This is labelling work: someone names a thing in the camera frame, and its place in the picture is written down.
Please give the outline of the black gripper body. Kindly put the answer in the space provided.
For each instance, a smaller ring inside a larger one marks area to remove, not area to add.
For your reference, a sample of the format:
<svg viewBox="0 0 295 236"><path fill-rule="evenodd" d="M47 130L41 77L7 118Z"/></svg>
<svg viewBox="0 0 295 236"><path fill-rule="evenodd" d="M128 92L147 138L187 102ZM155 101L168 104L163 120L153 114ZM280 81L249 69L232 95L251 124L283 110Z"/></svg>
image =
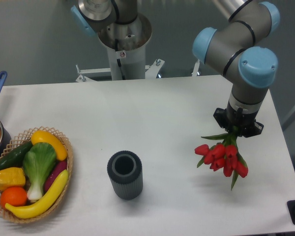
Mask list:
<svg viewBox="0 0 295 236"><path fill-rule="evenodd" d="M226 131L241 131L243 126L249 125L258 114L258 109L252 105L239 104L229 102L226 107L226 115L228 126Z"/></svg>

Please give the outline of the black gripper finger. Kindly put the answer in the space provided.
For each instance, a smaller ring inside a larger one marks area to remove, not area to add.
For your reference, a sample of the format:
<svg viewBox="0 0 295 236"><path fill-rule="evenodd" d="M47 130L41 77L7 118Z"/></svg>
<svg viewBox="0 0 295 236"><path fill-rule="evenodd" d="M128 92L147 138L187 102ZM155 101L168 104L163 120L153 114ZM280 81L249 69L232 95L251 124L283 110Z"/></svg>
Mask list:
<svg viewBox="0 0 295 236"><path fill-rule="evenodd" d="M243 126L240 131L240 136L249 138L253 136L260 135L263 131L264 125L260 122L254 120L249 125Z"/></svg>
<svg viewBox="0 0 295 236"><path fill-rule="evenodd" d="M213 117L221 128L227 128L228 119L226 115L226 109L216 108Z"/></svg>

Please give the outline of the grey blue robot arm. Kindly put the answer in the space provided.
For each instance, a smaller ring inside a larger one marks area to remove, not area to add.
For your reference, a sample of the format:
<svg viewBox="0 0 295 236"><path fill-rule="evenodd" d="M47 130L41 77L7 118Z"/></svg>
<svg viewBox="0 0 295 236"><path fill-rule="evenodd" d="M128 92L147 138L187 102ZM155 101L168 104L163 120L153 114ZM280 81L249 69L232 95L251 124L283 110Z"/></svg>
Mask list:
<svg viewBox="0 0 295 236"><path fill-rule="evenodd" d="M229 25L221 31L203 29L192 47L200 62L233 85L227 107L217 108L213 116L228 133L246 138L260 135L264 126L256 116L275 80L278 58L257 43L277 29L279 10L268 1L215 0L214 4Z"/></svg>

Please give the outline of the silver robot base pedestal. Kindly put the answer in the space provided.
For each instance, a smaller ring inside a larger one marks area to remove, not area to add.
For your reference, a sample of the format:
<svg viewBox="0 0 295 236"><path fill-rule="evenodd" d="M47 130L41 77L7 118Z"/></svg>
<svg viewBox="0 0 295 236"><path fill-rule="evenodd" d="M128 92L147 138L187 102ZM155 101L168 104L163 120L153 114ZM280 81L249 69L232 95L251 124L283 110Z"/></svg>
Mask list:
<svg viewBox="0 0 295 236"><path fill-rule="evenodd" d="M151 23L136 0L79 0L70 9L79 28L106 48L112 80L152 79L164 61L146 65Z"/></svg>

